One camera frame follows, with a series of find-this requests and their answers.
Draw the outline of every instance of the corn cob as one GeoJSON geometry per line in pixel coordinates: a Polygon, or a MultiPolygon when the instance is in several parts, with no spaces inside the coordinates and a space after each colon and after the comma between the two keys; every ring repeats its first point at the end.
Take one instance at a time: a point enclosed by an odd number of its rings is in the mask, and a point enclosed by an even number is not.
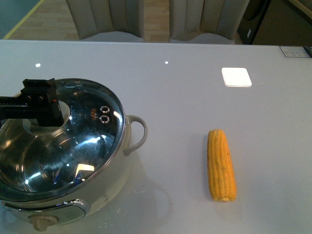
{"type": "Polygon", "coordinates": [[[210,195],[215,201],[234,201],[236,182],[231,154],[224,131],[209,131],[207,168],[210,195]]]}

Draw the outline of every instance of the chair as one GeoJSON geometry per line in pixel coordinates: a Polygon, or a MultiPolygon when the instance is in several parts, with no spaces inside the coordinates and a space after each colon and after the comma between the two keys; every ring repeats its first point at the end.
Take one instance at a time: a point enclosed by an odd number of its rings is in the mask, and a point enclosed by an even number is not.
{"type": "Polygon", "coordinates": [[[170,0],[170,42],[235,44],[249,0],[170,0]]]}
{"type": "Polygon", "coordinates": [[[143,0],[66,0],[83,41],[144,42],[143,0]]]}

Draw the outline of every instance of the glass lid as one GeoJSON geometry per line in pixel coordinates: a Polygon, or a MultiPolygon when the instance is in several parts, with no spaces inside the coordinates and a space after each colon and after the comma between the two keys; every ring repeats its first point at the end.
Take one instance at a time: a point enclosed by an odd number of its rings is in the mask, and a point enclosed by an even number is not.
{"type": "Polygon", "coordinates": [[[112,91],[84,79],[55,84],[61,106],[70,109],[62,127],[9,119],[0,130],[2,200],[32,201],[72,192],[120,147],[125,115],[112,91]]]}

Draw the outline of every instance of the stainless steel pot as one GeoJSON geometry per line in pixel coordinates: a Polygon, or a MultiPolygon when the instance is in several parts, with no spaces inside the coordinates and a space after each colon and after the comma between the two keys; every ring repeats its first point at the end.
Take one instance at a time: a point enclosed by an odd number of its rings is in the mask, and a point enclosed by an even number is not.
{"type": "Polygon", "coordinates": [[[147,126],[126,116],[116,95],[83,79],[56,81],[65,123],[39,127],[9,119],[0,130],[0,199],[38,231],[66,224],[105,206],[129,177],[131,152],[147,126]],[[130,146],[131,124],[144,128],[130,146]]]}

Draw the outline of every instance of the black clamp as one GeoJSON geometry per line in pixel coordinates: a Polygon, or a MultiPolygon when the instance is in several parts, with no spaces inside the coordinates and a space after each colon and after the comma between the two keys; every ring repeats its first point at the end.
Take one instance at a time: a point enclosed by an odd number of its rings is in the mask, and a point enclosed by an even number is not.
{"type": "Polygon", "coordinates": [[[25,79],[18,97],[0,97],[0,121],[36,119],[42,127],[60,127],[64,123],[57,99],[55,79],[25,79]]]}

